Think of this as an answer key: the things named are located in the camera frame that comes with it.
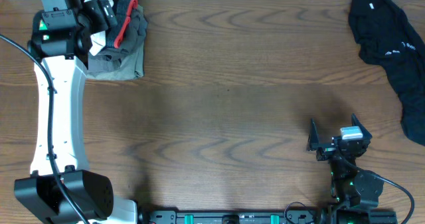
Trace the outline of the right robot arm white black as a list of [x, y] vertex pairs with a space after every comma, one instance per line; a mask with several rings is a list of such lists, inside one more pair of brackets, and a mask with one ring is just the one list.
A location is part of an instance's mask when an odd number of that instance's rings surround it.
[[396, 223], [394, 211], [378, 208], [384, 181], [375, 173], [361, 170], [356, 159], [367, 150], [371, 133], [351, 116], [351, 125], [340, 129], [330, 142], [321, 143], [317, 126], [310, 122], [307, 149], [316, 152], [317, 161], [325, 161], [331, 168], [331, 196], [336, 200], [315, 216], [319, 224], [379, 224]]

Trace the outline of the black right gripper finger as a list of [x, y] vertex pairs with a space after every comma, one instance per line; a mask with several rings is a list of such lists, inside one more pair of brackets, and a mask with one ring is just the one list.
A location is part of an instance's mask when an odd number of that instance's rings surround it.
[[317, 126], [313, 120], [310, 120], [309, 137], [307, 141], [307, 150], [316, 151], [319, 146], [319, 136], [317, 133]]
[[363, 134], [363, 139], [371, 140], [373, 138], [372, 134], [360, 123], [354, 113], [351, 115], [351, 124], [352, 126], [357, 126], [360, 129]]

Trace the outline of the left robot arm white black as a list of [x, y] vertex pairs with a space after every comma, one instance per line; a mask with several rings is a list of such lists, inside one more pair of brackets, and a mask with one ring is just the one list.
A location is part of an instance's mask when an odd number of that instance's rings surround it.
[[25, 49], [39, 90], [38, 134], [30, 175], [16, 199], [43, 223], [137, 223], [137, 205], [90, 171], [83, 96], [91, 36], [116, 25], [109, 0], [42, 0]]

